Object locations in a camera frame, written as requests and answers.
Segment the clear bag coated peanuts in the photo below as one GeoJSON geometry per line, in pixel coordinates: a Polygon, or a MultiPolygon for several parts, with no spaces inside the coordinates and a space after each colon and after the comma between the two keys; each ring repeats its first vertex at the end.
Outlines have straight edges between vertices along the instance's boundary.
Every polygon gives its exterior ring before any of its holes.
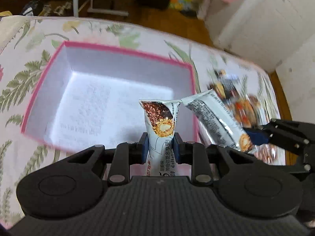
{"type": "Polygon", "coordinates": [[[262,144],[256,146],[254,156],[266,164],[276,165],[279,163],[279,148],[272,144],[262,144]]]}

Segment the pink cardboard box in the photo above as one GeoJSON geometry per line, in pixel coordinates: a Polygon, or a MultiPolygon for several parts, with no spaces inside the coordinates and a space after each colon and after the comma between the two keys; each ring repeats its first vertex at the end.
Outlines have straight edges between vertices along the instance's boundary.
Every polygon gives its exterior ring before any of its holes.
{"type": "Polygon", "coordinates": [[[194,94],[193,68],[161,56],[66,41],[36,85],[23,135],[72,153],[95,144],[114,148],[145,131],[140,100],[194,94]]]}

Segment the floral bed sheet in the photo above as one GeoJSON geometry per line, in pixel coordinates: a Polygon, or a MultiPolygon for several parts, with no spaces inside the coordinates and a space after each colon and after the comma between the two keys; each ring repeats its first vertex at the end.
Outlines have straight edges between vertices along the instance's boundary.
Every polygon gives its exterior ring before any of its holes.
{"type": "Polygon", "coordinates": [[[23,218],[17,183],[29,173],[68,156],[20,132],[23,116],[46,65],[63,41],[117,46],[165,56],[195,68],[196,90],[204,91],[227,73],[241,97],[257,98],[259,116],[279,118],[274,89],[255,63],[166,31],[107,20],[23,17],[1,19],[1,224],[11,228],[23,218]]]}

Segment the white snack bar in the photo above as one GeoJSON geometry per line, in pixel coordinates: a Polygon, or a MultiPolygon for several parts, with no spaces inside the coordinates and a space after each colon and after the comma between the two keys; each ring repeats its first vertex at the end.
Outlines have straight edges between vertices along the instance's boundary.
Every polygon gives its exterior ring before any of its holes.
{"type": "Polygon", "coordinates": [[[176,176],[172,148],[181,100],[140,100],[148,135],[147,176],[176,176]]]}
{"type": "Polygon", "coordinates": [[[213,89],[183,98],[182,104],[194,113],[215,144],[241,152],[256,150],[249,135],[213,89]]]}

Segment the white door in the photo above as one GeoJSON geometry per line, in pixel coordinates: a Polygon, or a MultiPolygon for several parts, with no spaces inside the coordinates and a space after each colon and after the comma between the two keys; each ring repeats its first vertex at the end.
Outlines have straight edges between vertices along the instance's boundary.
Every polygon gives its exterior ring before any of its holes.
{"type": "Polygon", "coordinates": [[[272,72],[313,36],[314,0],[244,0],[218,45],[272,72]]]}

